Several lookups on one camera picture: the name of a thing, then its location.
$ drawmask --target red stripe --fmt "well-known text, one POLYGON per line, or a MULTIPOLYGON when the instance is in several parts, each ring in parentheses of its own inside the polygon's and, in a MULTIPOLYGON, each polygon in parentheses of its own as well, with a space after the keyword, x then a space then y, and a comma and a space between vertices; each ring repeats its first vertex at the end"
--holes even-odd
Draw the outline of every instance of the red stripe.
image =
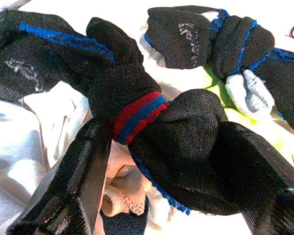
POLYGON ((138 133, 140 133, 142 130, 144 130, 148 124, 153 123, 155 119, 160 115, 161 111, 167 109, 168 106, 169 106, 168 103, 160 105, 159 108, 152 111, 147 118, 141 120, 136 126, 136 128, 134 129, 133 133, 126 140, 126 145, 129 145, 134 139, 134 137, 138 133))
POLYGON ((114 140, 117 139, 118 134, 122 130, 123 126, 127 121, 135 115, 143 106, 153 101, 156 97, 160 95, 160 92, 150 92, 139 99, 134 100, 133 102, 126 105, 121 111, 118 112, 117 116, 113 121, 113 135, 114 140))

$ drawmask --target navy fabric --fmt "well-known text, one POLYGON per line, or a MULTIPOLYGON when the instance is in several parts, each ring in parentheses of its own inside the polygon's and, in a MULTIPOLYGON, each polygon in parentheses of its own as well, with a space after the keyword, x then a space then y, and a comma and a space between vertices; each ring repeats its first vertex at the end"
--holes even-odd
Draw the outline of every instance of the navy fabric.
POLYGON ((106 235, 142 235, 147 224, 149 201, 146 197, 145 212, 137 216, 134 213, 119 213, 113 217, 105 216, 100 212, 103 220, 103 228, 106 235))

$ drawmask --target red and blue striped cuff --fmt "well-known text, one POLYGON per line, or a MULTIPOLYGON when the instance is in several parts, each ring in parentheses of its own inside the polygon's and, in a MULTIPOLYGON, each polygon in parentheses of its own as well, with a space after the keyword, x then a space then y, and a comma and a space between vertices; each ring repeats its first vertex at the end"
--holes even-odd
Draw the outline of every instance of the red and blue striped cuff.
POLYGON ((113 122, 113 140, 130 144, 133 138, 153 123, 168 104, 160 92, 150 92, 126 105, 113 122))

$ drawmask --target sock cuff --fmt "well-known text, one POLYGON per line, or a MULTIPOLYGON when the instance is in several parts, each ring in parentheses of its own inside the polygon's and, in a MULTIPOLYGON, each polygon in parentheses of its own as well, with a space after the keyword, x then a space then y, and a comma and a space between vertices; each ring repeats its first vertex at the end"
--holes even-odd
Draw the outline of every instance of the sock cuff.
POLYGON ((161 111, 168 107, 158 91, 150 92, 126 105, 118 112, 113 122, 113 140, 130 144, 133 138, 153 123, 161 111))
POLYGON ((223 22, 229 17, 230 17, 229 13, 226 10, 221 9, 217 18, 211 21, 210 30, 215 32, 217 35, 220 28, 222 27, 223 22))
POLYGON ((24 94, 19 91, 13 90, 10 87, 0 83, 0 99, 14 102, 22 98, 24 94))

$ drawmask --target blue thread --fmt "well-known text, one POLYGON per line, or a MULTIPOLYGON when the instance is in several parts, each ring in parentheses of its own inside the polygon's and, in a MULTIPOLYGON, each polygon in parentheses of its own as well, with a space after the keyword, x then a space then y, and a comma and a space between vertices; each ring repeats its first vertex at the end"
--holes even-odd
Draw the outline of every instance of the blue thread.
POLYGON ((152 111, 156 110, 157 108, 159 108, 160 105, 164 103, 166 103, 166 100, 162 95, 160 95, 155 100, 143 106, 135 115, 133 115, 127 121, 127 123, 125 123, 117 137, 118 142, 120 144, 125 144, 128 137, 133 133, 138 123, 141 120, 147 118, 152 111))
POLYGON ((259 61, 257 61, 255 64, 249 66, 249 69, 252 71, 255 70, 262 62, 264 62, 267 58, 271 58, 276 61, 281 62, 292 62, 294 64, 294 55, 289 54, 287 51, 283 51, 279 48, 274 48, 270 53, 268 53, 266 56, 261 58, 259 61))
POLYGON ((214 25, 216 25, 218 28, 221 28, 221 26, 222 26, 222 23, 220 21, 218 21, 217 19, 213 19, 212 20, 212 23, 214 25))
POLYGON ((169 205, 177 208, 181 212, 185 212, 186 215, 191 214, 191 209, 184 206, 183 204, 176 201, 173 197, 171 197, 151 176, 149 170, 143 165, 142 160, 131 153, 132 159, 134 160, 136 166, 141 171, 141 173, 151 181, 152 185, 157 188, 157 190, 161 193, 161 195, 168 200, 169 205))
POLYGON ((211 31, 214 31, 214 32, 216 32, 216 33, 218 33, 219 32, 219 29, 218 28, 215 28, 215 27, 213 27, 213 26, 210 26, 210 28, 209 28, 211 31))
POLYGON ((271 59, 274 59, 274 60, 277 60, 277 61, 282 61, 282 62, 292 62, 293 64, 294 64, 294 60, 292 60, 292 59, 288 59, 288 58, 285 58, 285 57, 282 57, 282 58, 279 58, 279 57, 277 57, 277 56, 275 56, 275 55, 269 55, 269 57, 271 58, 271 59))
POLYGON ((218 33, 218 32, 219 32, 219 29, 222 27, 223 22, 224 22, 227 18, 229 18, 229 17, 230 17, 229 13, 227 13, 226 10, 221 9, 221 11, 219 12, 217 18, 216 18, 216 19, 213 19, 213 20, 211 21, 211 26, 210 26, 209 29, 210 29, 211 31, 214 31, 214 32, 218 33))
POLYGON ((147 35, 147 34, 144 34, 144 38, 146 40, 146 42, 151 45, 151 38, 147 35))
POLYGON ((56 32, 45 28, 38 28, 27 25, 25 23, 20 23, 19 30, 26 31, 27 33, 32 33, 35 36, 44 38, 56 44, 67 45, 77 49, 102 53, 106 55, 112 62, 114 62, 113 52, 111 52, 104 44, 98 43, 95 39, 78 37, 73 34, 56 32), (78 44, 80 42, 91 43, 93 46, 84 46, 82 44, 78 44))
POLYGON ((249 66, 249 69, 254 71, 262 62, 264 62, 268 58, 269 54, 265 55, 263 58, 258 60, 255 64, 249 66))
POLYGON ((221 9, 221 12, 225 15, 225 19, 230 17, 230 14, 226 10, 221 9))
POLYGON ((279 116, 283 119, 286 120, 286 118, 284 117, 284 115, 282 113, 279 112, 279 116))
POLYGON ((278 53, 280 57, 287 57, 287 58, 294 59, 294 55, 291 55, 287 51, 283 51, 279 48, 275 47, 272 51, 278 53))
POLYGON ((247 34, 245 35, 245 38, 244 38, 244 41, 243 41, 243 43, 242 43, 242 47, 241 47, 241 52, 240 52, 240 54, 239 54, 239 59, 238 59, 237 64, 236 64, 236 69, 232 72, 232 74, 237 73, 237 72, 240 71, 240 69, 241 69, 241 63, 242 63, 242 57, 243 57, 243 55, 244 55, 245 45, 246 45, 246 42, 247 42, 247 40, 248 40, 248 38, 249 38, 249 35, 250 35, 251 30, 252 30, 253 28, 255 28, 255 27, 257 27, 257 21, 256 21, 256 20, 254 20, 254 21, 251 23, 251 25, 250 25, 250 27, 249 27, 249 29, 248 29, 248 31, 247 31, 247 34))

